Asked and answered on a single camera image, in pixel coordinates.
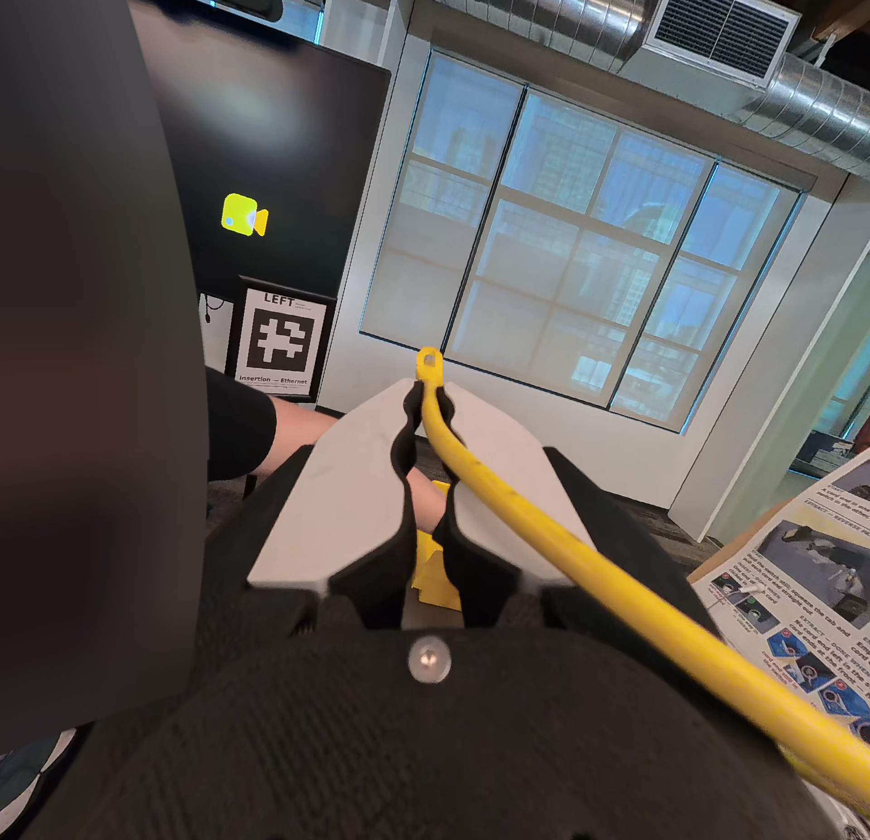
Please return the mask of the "yellow plastic bin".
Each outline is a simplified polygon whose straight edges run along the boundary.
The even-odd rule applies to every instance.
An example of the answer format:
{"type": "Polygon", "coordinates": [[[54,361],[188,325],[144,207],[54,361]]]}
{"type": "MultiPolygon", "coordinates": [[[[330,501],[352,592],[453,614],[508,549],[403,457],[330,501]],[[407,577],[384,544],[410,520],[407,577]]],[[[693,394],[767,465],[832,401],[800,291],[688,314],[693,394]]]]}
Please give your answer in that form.
{"type": "Polygon", "coordinates": [[[443,548],[433,536],[445,515],[448,486],[433,482],[417,468],[408,479],[417,525],[417,557],[411,587],[416,589],[421,603],[460,612],[459,591],[447,577],[443,548]]]}

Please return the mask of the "wooden board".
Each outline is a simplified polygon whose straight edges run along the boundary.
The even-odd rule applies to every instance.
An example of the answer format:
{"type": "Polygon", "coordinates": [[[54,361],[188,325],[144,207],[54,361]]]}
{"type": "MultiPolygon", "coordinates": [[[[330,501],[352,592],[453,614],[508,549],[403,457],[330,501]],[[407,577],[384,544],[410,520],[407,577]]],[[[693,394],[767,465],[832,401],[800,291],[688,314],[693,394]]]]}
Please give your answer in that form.
{"type": "Polygon", "coordinates": [[[783,502],[776,504],[773,508],[770,508],[750,527],[734,537],[732,541],[729,541],[724,547],[719,549],[709,559],[702,563],[699,568],[690,573],[690,575],[687,577],[687,581],[691,585],[698,583],[704,576],[708,575],[711,571],[724,565],[735,554],[742,552],[743,548],[747,545],[747,543],[749,543],[758,532],[760,532],[763,528],[767,527],[768,523],[774,520],[778,521],[779,519],[781,519],[779,512],[783,508],[788,507],[792,501],[793,498],[787,499],[783,502]]]}

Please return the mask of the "person's left forearm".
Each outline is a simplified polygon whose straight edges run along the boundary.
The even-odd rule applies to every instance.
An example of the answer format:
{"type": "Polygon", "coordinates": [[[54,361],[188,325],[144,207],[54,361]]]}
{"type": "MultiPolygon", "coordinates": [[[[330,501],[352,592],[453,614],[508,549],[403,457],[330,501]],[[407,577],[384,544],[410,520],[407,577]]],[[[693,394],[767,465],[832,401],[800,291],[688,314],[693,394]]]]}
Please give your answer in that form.
{"type": "Polygon", "coordinates": [[[208,481],[253,475],[266,478],[338,421],[298,404],[267,396],[205,368],[208,405],[208,481]]]}

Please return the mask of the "printed instruction sheet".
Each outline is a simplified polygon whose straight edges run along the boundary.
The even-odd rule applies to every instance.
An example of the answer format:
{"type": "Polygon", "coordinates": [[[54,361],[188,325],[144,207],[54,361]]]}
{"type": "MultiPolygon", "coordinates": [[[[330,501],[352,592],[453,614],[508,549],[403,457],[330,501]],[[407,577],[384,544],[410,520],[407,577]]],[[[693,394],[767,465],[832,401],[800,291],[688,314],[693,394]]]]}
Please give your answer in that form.
{"type": "Polygon", "coordinates": [[[725,642],[868,748],[869,454],[692,585],[725,642]]]}

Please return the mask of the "black framed tag sign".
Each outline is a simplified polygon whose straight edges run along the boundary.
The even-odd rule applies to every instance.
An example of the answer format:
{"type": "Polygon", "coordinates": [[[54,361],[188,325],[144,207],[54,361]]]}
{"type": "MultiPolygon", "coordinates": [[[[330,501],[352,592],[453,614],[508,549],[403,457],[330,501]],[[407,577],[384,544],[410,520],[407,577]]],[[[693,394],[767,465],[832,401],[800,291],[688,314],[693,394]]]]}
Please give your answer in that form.
{"type": "Polygon", "coordinates": [[[336,306],[330,295],[241,275],[223,373],[268,396],[316,403],[336,306]]]}

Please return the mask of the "teal and white shoe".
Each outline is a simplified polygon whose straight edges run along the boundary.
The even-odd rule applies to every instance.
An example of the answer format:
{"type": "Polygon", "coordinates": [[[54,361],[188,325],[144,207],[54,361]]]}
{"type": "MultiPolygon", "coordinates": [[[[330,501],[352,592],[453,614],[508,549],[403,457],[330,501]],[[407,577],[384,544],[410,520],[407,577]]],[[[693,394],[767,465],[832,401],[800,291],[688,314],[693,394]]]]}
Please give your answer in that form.
{"type": "Polygon", "coordinates": [[[1,833],[22,815],[38,783],[77,737],[76,728],[15,748],[1,757],[1,833]]]}

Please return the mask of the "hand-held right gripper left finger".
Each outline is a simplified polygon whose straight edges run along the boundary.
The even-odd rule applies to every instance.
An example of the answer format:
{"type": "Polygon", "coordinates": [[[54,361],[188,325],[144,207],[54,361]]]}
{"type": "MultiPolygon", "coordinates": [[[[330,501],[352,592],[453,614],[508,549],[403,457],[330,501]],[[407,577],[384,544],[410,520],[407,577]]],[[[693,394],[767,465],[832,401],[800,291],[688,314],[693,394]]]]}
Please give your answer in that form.
{"type": "Polygon", "coordinates": [[[352,600],[405,595],[416,563],[407,473],[416,453],[421,393],[412,378],[397,381],[320,437],[248,585],[352,600]]]}

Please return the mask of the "white air vent grille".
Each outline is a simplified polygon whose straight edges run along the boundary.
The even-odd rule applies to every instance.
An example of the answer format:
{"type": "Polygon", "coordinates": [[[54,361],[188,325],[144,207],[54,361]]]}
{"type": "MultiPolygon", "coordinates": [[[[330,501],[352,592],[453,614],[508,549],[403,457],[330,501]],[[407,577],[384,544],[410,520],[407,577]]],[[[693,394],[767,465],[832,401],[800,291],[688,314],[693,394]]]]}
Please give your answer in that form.
{"type": "Polygon", "coordinates": [[[622,73],[655,57],[754,91],[770,85],[801,13],[772,0],[647,0],[622,73]]]}

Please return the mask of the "black monitor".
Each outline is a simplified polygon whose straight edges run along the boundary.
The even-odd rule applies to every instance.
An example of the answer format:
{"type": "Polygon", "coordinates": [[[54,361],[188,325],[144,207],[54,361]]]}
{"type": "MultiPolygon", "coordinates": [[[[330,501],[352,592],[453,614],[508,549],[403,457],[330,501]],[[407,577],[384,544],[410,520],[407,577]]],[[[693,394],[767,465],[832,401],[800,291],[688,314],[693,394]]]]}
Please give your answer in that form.
{"type": "Polygon", "coordinates": [[[336,298],[389,70],[201,0],[127,0],[198,291],[336,298]]]}

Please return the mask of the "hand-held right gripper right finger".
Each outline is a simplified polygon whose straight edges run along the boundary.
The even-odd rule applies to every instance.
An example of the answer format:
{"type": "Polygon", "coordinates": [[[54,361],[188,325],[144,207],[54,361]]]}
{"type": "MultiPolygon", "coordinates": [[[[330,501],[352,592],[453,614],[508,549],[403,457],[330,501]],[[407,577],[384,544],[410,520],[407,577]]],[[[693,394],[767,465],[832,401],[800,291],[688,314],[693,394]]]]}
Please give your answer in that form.
{"type": "MultiPolygon", "coordinates": [[[[441,414],[464,446],[536,508],[594,550],[599,544],[582,521],[573,487],[582,478],[572,463],[560,477],[545,449],[512,417],[459,386],[438,390],[441,414]]],[[[448,579],[463,607],[504,607],[517,593],[539,597],[574,583],[484,505],[449,467],[451,488],[437,529],[448,579]]]]}

